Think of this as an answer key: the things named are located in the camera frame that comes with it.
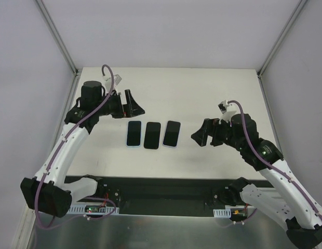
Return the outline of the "left aluminium frame post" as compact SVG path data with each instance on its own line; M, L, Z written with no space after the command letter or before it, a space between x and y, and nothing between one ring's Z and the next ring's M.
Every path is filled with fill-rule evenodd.
M69 66L69 69L74 75L78 74L78 68L76 67L56 25L53 21L44 1L42 0L35 0L34 1L38 11L40 12L45 24L47 25L56 45L58 46L64 60L66 61L67 65Z

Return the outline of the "right aluminium table rail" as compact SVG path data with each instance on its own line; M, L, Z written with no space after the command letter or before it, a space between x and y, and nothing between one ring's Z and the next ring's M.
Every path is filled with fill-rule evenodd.
M262 77L257 75L257 78L258 78L258 82L259 82L259 85L260 85L260 88L261 88L261 91L262 91L262 95L263 95L263 98L264 98L265 106L266 106L266 109L267 109L267 114L268 114L268 117L269 117L269 120L270 120L270 123L271 123L272 131L273 131L273 137L274 137L275 142L276 142L276 147L279 149L279 151L284 156L285 153L282 150L280 140L279 140L279 137L278 137L278 134L277 134L277 131L276 131L275 122L274 122L274 118L273 118L273 114L272 114L272 109L270 107L270 103L269 103L269 100L268 100L268 97L267 97L267 94L266 94L266 90L265 90L264 85L263 85Z

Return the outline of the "aluminium table rail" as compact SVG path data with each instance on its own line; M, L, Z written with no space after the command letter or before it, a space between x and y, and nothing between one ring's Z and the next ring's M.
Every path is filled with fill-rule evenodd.
M69 88L69 92L66 96L66 99L64 101L64 107L63 110L61 111L60 114L60 119L58 121L57 127L56 127L56 131L55 131L55 136L51 142L51 148L49 150L49 156L46 159L46 161L43 163L43 165L41 166L41 168L35 173L34 176L32 176L32 179L36 179L38 181L41 180L43 173L46 172L46 169L48 167L48 163L50 162L52 155L55 153L57 147L58 147L58 143L61 140L62 137L62 129L64 126L64 119L66 117L67 112L70 110L72 103L74 101L74 97L75 97L75 92L79 83L79 79L81 77L81 73L82 73L82 69L78 69L78 71L76 72L76 74L73 76L72 82L70 84L70 88Z
M272 109L270 107L270 103L269 103L269 100L268 100L268 97L267 97L267 94L266 94L266 90L265 90L264 85L263 85L262 77L257 75L257 78L258 78L258 82L259 82L259 85L260 85L260 88L261 88L261 91L262 91L262 95L263 95L263 98L264 98L265 106L266 106L266 109L267 109L267 114L268 114L268 117L269 117L269 120L270 120L270 123L271 123L272 131L273 131L273 137L274 137L275 142L276 142L276 147L279 149L279 151L284 156L285 153L282 150L280 140L279 140L279 137L278 137L278 134L277 134L277 131L276 131L275 122L274 122L274 118L273 118L273 114L272 114Z

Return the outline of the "right aluminium frame post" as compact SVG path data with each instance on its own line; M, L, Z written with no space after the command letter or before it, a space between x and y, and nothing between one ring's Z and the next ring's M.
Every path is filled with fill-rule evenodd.
M271 47L271 50L269 51L267 57L265 58L262 66L257 71L257 76L258 76L259 79L263 76L263 74L267 70L267 67L269 66L269 64L271 63L273 58L276 56L279 48L281 47L283 42L286 40L286 38L287 38L288 34L290 33L291 29L293 28L293 26L295 25L295 23L299 19L299 16L301 15L301 13L303 12L304 8L306 7L306 5L309 2L310 2L309 0L300 0L296 4L294 10L292 11L290 17L286 21L286 23L285 23L284 27L282 28L280 34L278 35L277 39L273 43L273 46Z

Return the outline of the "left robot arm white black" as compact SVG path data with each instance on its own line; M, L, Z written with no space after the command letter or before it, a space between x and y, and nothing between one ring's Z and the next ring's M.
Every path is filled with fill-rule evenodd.
M94 202L103 199L106 189L101 177L84 175L72 183L64 181L76 153L101 116L122 119L145 113L129 89L125 90L125 99L123 104L119 92L106 92L98 81L84 82L81 96L67 112L61 135L48 159L32 178L25 177L20 184L30 209L62 218L74 202L87 197Z

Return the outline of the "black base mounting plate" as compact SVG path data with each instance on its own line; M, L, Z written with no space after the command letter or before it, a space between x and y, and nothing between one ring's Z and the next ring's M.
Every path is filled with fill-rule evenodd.
M120 214L212 217L226 203L244 205L235 194L226 196L231 179L179 179L102 177L102 190L84 199L95 202L109 197Z

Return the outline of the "aluminium frame post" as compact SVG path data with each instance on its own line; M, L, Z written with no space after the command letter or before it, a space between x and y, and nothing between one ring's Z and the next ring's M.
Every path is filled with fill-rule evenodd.
M257 76L258 76L259 79L263 76L263 74L267 70L267 67L269 66L269 64L271 63L273 58L276 56L279 48L281 47L283 42L286 40L286 38L287 38L288 34L290 33L291 29L293 28L293 26L295 25L295 23L299 19L299 16L301 15L301 13L303 12L304 8L306 7L306 5L309 2L310 2L309 0L300 0L296 4L294 10L292 11L290 17L286 21L286 23L285 23L284 27L282 28L280 34L278 35L277 39L273 43L273 46L271 47L271 50L269 51L267 57L265 58L262 66L257 71Z
M67 65L69 66L69 69L74 75L78 74L78 68L76 67L56 25L53 21L44 1L42 0L35 0L34 1L38 11L40 12L45 24L47 25L56 45L58 46L64 60L66 61Z

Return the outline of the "left aluminium table rail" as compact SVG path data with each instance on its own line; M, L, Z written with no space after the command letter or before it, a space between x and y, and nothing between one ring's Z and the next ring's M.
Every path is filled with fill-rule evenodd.
M46 159L46 161L43 163L43 165L41 166L41 168L35 173L34 176L32 176L32 179L36 179L38 181L41 180L43 173L46 172L46 169L48 167L48 163L50 162L52 155L55 153L57 147L58 147L58 143L61 140L62 137L62 129L64 126L64 119L66 117L67 112L70 110L72 103L74 101L74 97L75 97L75 92L79 83L79 79L81 77L81 73L82 73L82 69L78 69L78 71L76 72L76 74L73 76L72 82L70 84L70 88L69 88L69 92L66 96L66 99L64 101L64 107L63 110L61 111L60 114L60 119L58 121L57 127L56 127L56 131L55 131L55 136L51 142L51 148L49 150L49 156Z

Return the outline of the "black phone case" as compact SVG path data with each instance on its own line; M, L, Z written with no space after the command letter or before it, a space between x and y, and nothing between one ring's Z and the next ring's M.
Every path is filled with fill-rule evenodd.
M159 122L148 122L146 124L143 146L145 149L156 150L159 148L161 124Z

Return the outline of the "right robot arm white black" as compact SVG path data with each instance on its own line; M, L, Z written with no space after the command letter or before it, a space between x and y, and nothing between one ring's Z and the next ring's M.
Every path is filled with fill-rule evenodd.
M278 201L261 192L254 183L240 177L217 192L222 204L236 206L247 203L277 222L297 248L314 248L322 243L322 206L304 190L282 153L270 141L259 137L256 122L248 114L234 115L229 122L205 119L191 135L199 146L228 145L235 148L257 172L280 194Z

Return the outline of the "metal sheet front panel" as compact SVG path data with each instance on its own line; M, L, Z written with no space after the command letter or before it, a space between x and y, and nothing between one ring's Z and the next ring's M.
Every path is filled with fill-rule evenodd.
M35 227L28 248L294 248L260 212L244 224L213 217L114 215L87 220L68 215L52 230Z

